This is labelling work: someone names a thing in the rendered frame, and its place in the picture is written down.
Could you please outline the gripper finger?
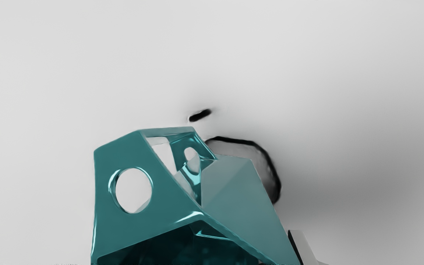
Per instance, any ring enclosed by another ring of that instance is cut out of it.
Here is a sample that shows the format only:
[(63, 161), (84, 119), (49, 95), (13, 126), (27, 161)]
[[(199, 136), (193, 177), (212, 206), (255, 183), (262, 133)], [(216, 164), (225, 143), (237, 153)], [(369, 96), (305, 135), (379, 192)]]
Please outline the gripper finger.
[(302, 265), (328, 265), (316, 259), (307, 238), (301, 230), (288, 230), (288, 238)]

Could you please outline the teal faceted mug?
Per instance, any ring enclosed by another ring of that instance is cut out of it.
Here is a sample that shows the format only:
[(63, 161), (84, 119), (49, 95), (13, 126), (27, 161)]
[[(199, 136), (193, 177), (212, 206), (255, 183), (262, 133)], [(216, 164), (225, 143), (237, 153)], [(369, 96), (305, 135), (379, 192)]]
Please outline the teal faceted mug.
[[(303, 265), (248, 158), (214, 154), (193, 127), (133, 131), (94, 151), (92, 265)], [(120, 176), (143, 173), (130, 212)]]

